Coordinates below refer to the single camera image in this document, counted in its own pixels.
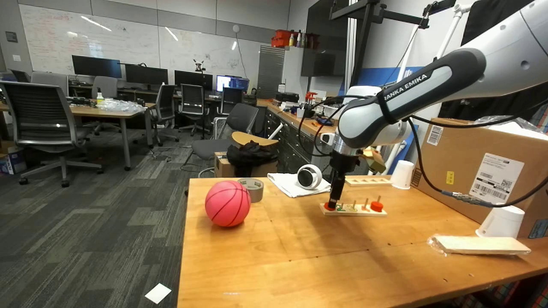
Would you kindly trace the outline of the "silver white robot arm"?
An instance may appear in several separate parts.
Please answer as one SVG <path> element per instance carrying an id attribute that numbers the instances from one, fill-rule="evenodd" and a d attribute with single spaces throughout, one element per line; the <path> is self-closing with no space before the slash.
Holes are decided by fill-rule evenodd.
<path id="1" fill-rule="evenodd" d="M 514 94 L 548 81 L 548 0 L 532 0 L 464 46 L 373 98 L 342 108 L 330 156 L 330 199 L 339 200 L 356 151 L 399 120 L 442 101 Z"/>

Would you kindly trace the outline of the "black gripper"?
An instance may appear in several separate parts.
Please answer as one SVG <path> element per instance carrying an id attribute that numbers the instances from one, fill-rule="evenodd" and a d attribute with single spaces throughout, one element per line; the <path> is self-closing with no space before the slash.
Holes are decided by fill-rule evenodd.
<path id="1" fill-rule="evenodd" d="M 356 156 L 334 152 L 330 156 L 330 195 L 339 197 L 344 188 L 344 176 L 359 164 Z"/>

